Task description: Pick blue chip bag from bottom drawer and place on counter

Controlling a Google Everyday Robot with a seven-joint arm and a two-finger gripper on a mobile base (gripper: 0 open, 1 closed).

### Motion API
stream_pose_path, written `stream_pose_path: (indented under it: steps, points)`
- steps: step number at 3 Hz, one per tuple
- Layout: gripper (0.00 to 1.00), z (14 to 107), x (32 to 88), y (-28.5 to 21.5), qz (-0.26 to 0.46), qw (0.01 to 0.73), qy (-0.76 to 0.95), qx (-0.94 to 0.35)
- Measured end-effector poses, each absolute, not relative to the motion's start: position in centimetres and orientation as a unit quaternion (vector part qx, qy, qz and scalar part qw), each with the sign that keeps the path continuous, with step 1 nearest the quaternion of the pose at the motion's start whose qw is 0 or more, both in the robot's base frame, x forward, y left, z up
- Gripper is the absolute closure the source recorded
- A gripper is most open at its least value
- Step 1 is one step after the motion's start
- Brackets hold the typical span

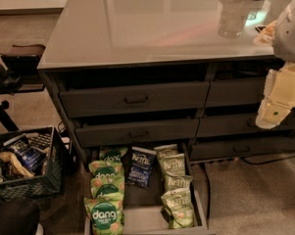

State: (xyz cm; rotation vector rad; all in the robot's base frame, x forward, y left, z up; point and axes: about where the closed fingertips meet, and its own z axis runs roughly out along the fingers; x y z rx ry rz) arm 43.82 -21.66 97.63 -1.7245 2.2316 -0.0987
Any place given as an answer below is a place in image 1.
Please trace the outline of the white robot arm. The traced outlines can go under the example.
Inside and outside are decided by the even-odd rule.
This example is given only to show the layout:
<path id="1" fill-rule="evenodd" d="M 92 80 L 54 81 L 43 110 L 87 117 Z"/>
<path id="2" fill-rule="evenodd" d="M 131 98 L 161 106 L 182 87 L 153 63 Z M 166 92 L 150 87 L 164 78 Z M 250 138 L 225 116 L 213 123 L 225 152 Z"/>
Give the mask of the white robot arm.
<path id="1" fill-rule="evenodd" d="M 269 71 L 256 117 L 258 127 L 272 129 L 295 107 L 295 0 L 254 38 L 254 43 L 271 46 L 274 55 L 285 62 L 281 69 Z"/>

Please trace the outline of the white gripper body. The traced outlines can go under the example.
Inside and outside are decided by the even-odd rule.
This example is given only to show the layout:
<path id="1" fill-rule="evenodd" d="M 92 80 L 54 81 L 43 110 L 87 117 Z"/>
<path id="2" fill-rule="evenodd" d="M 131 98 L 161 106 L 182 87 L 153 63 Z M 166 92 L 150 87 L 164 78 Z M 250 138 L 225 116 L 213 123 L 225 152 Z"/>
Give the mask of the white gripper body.
<path id="1" fill-rule="evenodd" d="M 287 62 L 279 70 L 269 70 L 264 99 L 255 123 L 262 129 L 279 126 L 295 107 L 295 63 Z"/>

